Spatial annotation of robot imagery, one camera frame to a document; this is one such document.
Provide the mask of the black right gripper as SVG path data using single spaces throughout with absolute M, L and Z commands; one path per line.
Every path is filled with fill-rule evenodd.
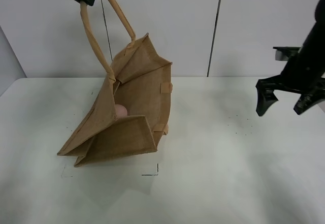
M 324 48 L 274 46 L 275 59 L 287 63 L 278 76 L 259 79 L 256 84 L 258 116 L 263 116 L 268 108 L 278 101 L 274 90 L 301 94 L 294 111 L 301 115 L 320 102 L 324 94 Z

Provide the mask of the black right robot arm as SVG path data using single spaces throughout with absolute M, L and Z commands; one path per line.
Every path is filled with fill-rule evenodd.
M 259 79 L 256 112 L 262 117 L 275 102 L 275 90 L 300 95 L 294 111 L 300 115 L 324 101 L 324 0 L 315 8 L 315 24 L 301 47 L 275 46 L 275 59 L 285 61 L 279 75 Z

